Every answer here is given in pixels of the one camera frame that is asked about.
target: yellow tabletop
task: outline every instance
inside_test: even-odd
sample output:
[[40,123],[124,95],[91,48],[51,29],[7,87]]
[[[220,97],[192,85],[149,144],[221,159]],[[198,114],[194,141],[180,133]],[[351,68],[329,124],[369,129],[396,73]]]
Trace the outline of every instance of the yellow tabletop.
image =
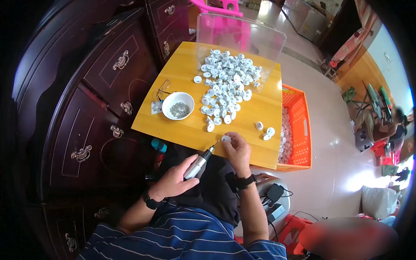
[[[200,151],[205,151],[224,133],[238,132],[251,145],[250,164],[276,169],[282,125],[282,75],[280,64],[276,64],[260,93],[253,92],[249,101],[240,103],[241,110],[237,112],[235,120],[231,124],[223,122],[221,125],[215,126],[212,132],[207,132],[207,115],[201,113],[202,95],[210,87],[204,85],[203,82],[194,83],[195,75],[196,43],[183,42],[156,78],[131,128]],[[163,113],[151,114],[151,103],[155,89],[159,88],[167,78],[170,78],[171,85],[166,91],[170,93],[174,91],[189,93],[195,101],[193,112],[184,120],[170,120]],[[264,129],[261,131],[258,131],[255,127],[255,123],[258,121],[261,121],[264,125]],[[270,140],[264,141],[263,134],[269,127],[273,127],[276,134]],[[215,148],[214,154],[227,157],[221,142]]]

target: acrylic container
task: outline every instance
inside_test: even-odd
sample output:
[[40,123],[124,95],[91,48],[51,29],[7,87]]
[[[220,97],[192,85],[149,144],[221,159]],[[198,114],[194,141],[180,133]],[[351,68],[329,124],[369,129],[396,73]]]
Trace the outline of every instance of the acrylic container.
[[197,75],[203,76],[201,65],[210,55],[210,50],[230,51],[232,56],[243,53],[261,66],[258,87],[251,82],[245,89],[262,91],[277,57],[286,42],[286,35],[263,23],[245,18],[229,17],[219,14],[201,13],[198,15],[196,36]]

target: drawer handle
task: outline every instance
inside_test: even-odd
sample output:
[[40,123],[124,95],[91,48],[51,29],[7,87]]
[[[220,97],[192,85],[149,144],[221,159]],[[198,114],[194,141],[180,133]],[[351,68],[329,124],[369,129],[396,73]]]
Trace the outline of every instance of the drawer handle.
[[105,218],[105,216],[108,215],[108,213],[109,213],[108,209],[106,207],[104,207],[104,208],[101,208],[97,213],[95,213],[94,217],[98,218],[98,219],[103,219],[103,218]]
[[113,131],[113,136],[115,138],[120,138],[124,134],[124,131],[121,130],[120,128],[116,127],[116,126],[111,126],[111,130]]
[[113,69],[124,69],[124,67],[127,65],[127,63],[129,62],[129,51],[125,50],[123,52],[123,56],[119,57],[119,60],[114,63],[113,65]]
[[78,247],[77,242],[75,239],[69,236],[68,233],[65,233],[65,239],[67,240],[68,250],[73,252]]
[[81,148],[79,152],[73,152],[71,154],[71,159],[76,159],[77,162],[82,163],[89,158],[92,146],[88,145],[86,148]]
[[122,107],[122,109],[124,109],[124,112],[126,112],[129,116],[131,116],[131,114],[133,113],[133,107],[131,106],[130,102],[126,102],[126,103],[121,103],[120,106]]
[[168,15],[172,15],[175,12],[175,6],[171,5],[168,8],[165,9],[165,13],[167,13]]
[[167,41],[165,41],[163,44],[165,45],[165,46],[164,46],[164,49],[165,49],[165,54],[166,54],[167,56],[169,56],[169,54],[171,53],[171,52],[169,51],[169,44],[168,44],[168,42],[167,42]]

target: wristwatch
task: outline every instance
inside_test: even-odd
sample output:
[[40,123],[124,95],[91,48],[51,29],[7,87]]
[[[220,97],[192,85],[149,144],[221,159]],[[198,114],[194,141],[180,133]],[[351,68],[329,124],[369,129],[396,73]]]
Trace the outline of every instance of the wristwatch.
[[146,203],[146,206],[149,209],[157,209],[157,207],[159,207],[159,205],[161,204],[161,202],[157,202],[156,200],[152,199],[149,197],[149,189],[147,189],[144,193],[143,193],[143,200]]

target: pile of plastic parts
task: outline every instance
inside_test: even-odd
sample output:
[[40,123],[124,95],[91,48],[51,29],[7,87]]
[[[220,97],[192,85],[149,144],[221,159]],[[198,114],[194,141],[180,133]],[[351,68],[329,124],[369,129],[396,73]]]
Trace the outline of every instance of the pile of plastic parts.
[[293,152],[292,127],[287,108],[282,110],[282,130],[280,134],[279,163],[288,164]]

